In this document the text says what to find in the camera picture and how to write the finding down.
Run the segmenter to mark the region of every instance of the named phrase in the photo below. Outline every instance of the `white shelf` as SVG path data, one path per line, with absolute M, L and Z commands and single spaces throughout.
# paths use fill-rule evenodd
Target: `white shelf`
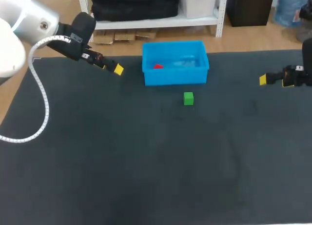
M 96 30 L 117 30 L 117 29 L 137 29 L 137 28 L 160 28 L 160 27 L 180 27 L 180 26 L 205 26 L 218 24 L 218 10 L 214 10 L 211 17 L 187 19 L 182 11 L 176 17 L 155 20 L 139 21 L 98 21 Z
M 79 0 L 81 11 L 89 14 L 88 0 Z M 156 20 L 139 21 L 98 21 L 96 30 L 118 30 L 118 29 L 137 29 L 137 28 L 161 28 L 161 27 L 180 27 L 180 26 L 205 26 L 216 25 L 216 37 L 222 36 L 226 0 L 218 0 L 219 9 L 214 10 L 211 17 L 187 19 L 180 11 L 176 17 Z

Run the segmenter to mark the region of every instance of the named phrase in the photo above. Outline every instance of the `metal cylinder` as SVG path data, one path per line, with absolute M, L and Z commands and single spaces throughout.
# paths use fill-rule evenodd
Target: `metal cylinder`
M 59 25 L 59 15 L 38 0 L 0 0 L 0 18 L 31 45 L 53 36 Z

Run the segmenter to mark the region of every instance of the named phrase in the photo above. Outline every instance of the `coiled cable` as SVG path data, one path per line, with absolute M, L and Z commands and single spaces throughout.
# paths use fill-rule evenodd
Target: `coiled cable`
M 49 121 L 49 115 L 50 115 L 49 101 L 48 101 L 48 97 L 47 97 L 47 94 L 45 92 L 45 89 L 44 89 L 44 87 L 42 85 L 42 82 L 39 79 L 39 77 L 38 77 L 38 75 L 37 75 L 37 73 L 35 71 L 35 68 L 34 68 L 34 65 L 33 65 L 33 57 L 34 57 L 35 51 L 40 46 L 42 46 L 44 44 L 47 44 L 47 43 L 49 43 L 51 41 L 63 41 L 63 42 L 66 42 L 66 43 L 70 43 L 71 39 L 69 37 L 67 37 L 67 36 L 50 36 L 50 37 L 44 38 L 44 39 L 40 40 L 38 43 L 36 43 L 30 49 L 30 52 L 28 54 L 28 66 L 29 66 L 29 69 L 30 69 L 31 73 L 33 74 L 34 79 L 36 80 L 36 82 L 37 82 L 37 84 L 39 86 L 39 89 L 40 89 L 40 91 L 42 93 L 42 97 L 43 97 L 43 101 L 44 101 L 45 116 L 44 116 L 44 120 L 43 120 L 43 123 L 42 123 L 41 127 L 39 128 L 39 130 L 35 134 L 33 134 L 30 137 L 24 138 L 24 139 L 12 139 L 12 138 L 0 135 L 0 140 L 5 141 L 5 142 L 10 142 L 10 143 L 25 143 L 25 142 L 29 142 L 29 141 L 34 140 L 35 138 L 37 138 L 44 131 L 44 129 L 46 128 L 46 126 L 48 124 L 48 121 Z

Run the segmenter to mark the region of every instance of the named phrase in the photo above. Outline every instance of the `black mat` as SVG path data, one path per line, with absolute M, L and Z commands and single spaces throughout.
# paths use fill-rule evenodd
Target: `black mat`
M 259 86 L 300 51 L 209 55 L 208 83 L 145 87 L 84 62 L 35 68 L 51 118 L 36 140 L 0 142 L 1 225 L 225 225 L 312 222 L 312 90 Z M 183 106 L 183 92 L 195 105 Z M 41 125 L 27 73 L 0 132 Z

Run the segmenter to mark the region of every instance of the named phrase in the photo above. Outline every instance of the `black bag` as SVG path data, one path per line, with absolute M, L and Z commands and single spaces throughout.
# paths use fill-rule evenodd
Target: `black bag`
M 162 19 L 178 14 L 178 0 L 92 0 L 96 20 Z

